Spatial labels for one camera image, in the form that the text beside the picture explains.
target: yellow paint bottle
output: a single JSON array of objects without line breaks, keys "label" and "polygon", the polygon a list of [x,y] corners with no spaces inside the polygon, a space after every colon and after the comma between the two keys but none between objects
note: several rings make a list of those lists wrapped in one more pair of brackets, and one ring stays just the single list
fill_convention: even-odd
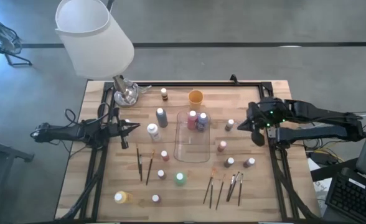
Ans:
[{"label": "yellow paint bottle", "polygon": [[132,201],[133,195],[126,193],[124,191],[119,191],[114,196],[114,201],[116,203],[129,203]]}]

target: small paint bottle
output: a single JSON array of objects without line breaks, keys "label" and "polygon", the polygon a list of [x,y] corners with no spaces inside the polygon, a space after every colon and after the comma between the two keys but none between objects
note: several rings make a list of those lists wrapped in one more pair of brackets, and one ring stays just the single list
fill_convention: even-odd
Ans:
[{"label": "small paint bottle", "polygon": [[229,168],[233,164],[234,164],[234,159],[232,157],[229,157],[228,159],[226,159],[226,161],[225,161],[226,168]]},{"label": "small paint bottle", "polygon": [[226,141],[220,141],[219,146],[218,146],[218,151],[222,152],[223,150],[225,150],[226,146],[227,146]]},{"label": "small paint bottle", "polygon": [[249,158],[243,163],[243,167],[248,168],[248,167],[252,166],[253,164],[255,164],[255,159]]},{"label": "small paint bottle", "polygon": [[208,125],[208,117],[207,114],[201,113],[197,120],[196,128],[199,131],[203,131],[207,128]]},{"label": "small paint bottle", "polygon": [[176,185],[181,186],[181,185],[184,185],[185,182],[186,182],[186,176],[183,173],[178,172],[175,175],[175,183],[176,183]]},{"label": "small paint bottle", "polygon": [[234,125],[234,120],[233,119],[229,119],[227,121],[226,126],[225,126],[225,130],[226,131],[230,131],[233,128],[233,125]]},{"label": "small paint bottle", "polygon": [[163,170],[159,170],[159,171],[158,171],[158,177],[159,177],[161,180],[165,180],[165,178],[166,178],[166,173],[165,173]]},{"label": "small paint bottle", "polygon": [[116,203],[129,203],[133,199],[133,195],[124,191],[119,191],[114,195],[114,201]]},{"label": "small paint bottle", "polygon": [[190,111],[187,117],[187,128],[190,130],[195,130],[195,123],[197,122],[197,112]]},{"label": "small paint bottle", "polygon": [[165,88],[161,89],[161,96],[162,96],[162,100],[163,101],[167,101],[168,100],[168,93],[166,92]]},{"label": "small paint bottle", "polygon": [[159,195],[153,195],[153,196],[151,197],[151,200],[152,200],[152,202],[154,202],[154,203],[160,203],[160,202],[161,202],[161,197],[160,197]]},{"label": "small paint bottle", "polygon": [[147,132],[151,136],[151,139],[153,141],[159,141],[161,140],[161,135],[158,132],[158,127],[156,124],[149,124],[147,126]]},{"label": "small paint bottle", "polygon": [[166,162],[166,161],[168,161],[169,160],[169,155],[168,155],[168,152],[167,151],[165,151],[165,150],[163,150],[162,152],[161,152],[161,157],[162,157],[162,159]]},{"label": "small paint bottle", "polygon": [[158,108],[156,112],[158,125],[162,128],[168,126],[168,119],[166,118],[166,111],[162,108]]}]

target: concrete floor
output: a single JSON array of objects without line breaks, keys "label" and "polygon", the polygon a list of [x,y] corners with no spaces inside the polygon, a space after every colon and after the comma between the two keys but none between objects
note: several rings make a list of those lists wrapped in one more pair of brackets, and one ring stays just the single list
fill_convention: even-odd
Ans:
[{"label": "concrete floor", "polygon": [[[60,43],[54,33],[59,2],[3,0],[0,21],[24,43]],[[366,41],[366,0],[117,0],[112,14],[133,42]],[[65,124],[64,109],[79,111],[86,84],[65,49],[21,55],[34,66],[12,68],[0,55],[0,141],[35,153],[31,163],[16,161],[4,193],[2,221],[13,223],[53,218],[67,153],[35,143],[29,133],[44,121]],[[123,75],[226,80],[233,73],[242,80],[288,80],[293,98],[321,108],[366,111],[366,47],[136,49]],[[361,147],[333,149],[351,159]]]}]

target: wooden tabletop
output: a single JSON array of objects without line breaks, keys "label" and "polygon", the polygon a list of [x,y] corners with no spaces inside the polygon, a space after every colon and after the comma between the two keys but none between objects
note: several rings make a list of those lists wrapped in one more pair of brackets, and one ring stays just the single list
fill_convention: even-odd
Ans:
[{"label": "wooden tabletop", "polygon": [[[287,81],[271,81],[274,95],[279,98],[291,99]],[[80,119],[96,118],[98,105],[101,101],[104,82],[88,82],[82,104]],[[236,123],[245,120],[248,102],[259,101],[257,87],[168,87],[168,101],[162,101],[160,89],[152,87],[141,95],[137,104],[121,110],[121,119],[140,123],[128,138],[129,149],[122,150],[120,138],[112,138],[108,148],[105,176],[101,191],[98,221],[100,222],[253,222],[280,221],[281,217],[276,198],[275,180],[270,162],[268,146],[258,147],[252,143],[250,133],[238,131],[237,125],[230,131],[224,130],[228,119]],[[174,159],[177,114],[189,111],[188,93],[200,90],[204,94],[201,111],[210,114],[210,159],[202,163],[180,162]],[[162,139],[152,142],[146,127],[156,123],[156,109],[164,108],[169,125],[159,128]],[[221,140],[227,142],[223,152],[217,151]],[[143,155],[143,181],[139,181],[136,158],[136,144]],[[72,152],[84,145],[75,142]],[[155,150],[149,183],[146,186],[146,176],[151,157]],[[170,160],[161,159],[161,151],[166,150]],[[223,163],[228,157],[235,159],[234,165],[224,168]],[[245,169],[242,164],[253,157],[254,166]],[[56,217],[64,215],[75,203],[85,185],[90,149],[74,155],[67,167],[62,193],[57,207]],[[305,152],[302,147],[292,146],[288,149],[288,161],[295,191],[303,202],[315,213],[319,214],[316,194],[312,184]],[[212,168],[216,168],[213,182],[213,204],[209,209],[209,194],[205,205],[202,204],[205,190]],[[166,180],[160,180],[158,170],[166,172]],[[232,199],[226,202],[227,190],[232,174],[238,171],[244,173],[241,205],[237,206],[238,187],[236,186]],[[176,172],[187,176],[184,186],[174,183]],[[215,210],[221,179],[226,174],[222,196]],[[124,190],[133,194],[132,203],[117,204],[114,194]],[[88,203],[88,215],[92,210],[93,193]],[[154,194],[161,196],[162,202],[153,203]],[[290,211],[287,194],[284,193],[287,210]]]}]

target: black keyboard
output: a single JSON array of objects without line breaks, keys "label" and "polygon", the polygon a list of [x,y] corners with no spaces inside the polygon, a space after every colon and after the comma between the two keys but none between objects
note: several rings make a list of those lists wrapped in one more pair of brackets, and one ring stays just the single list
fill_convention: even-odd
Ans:
[{"label": "black keyboard", "polygon": [[343,169],[332,179],[326,204],[359,223],[366,223],[366,178]]}]

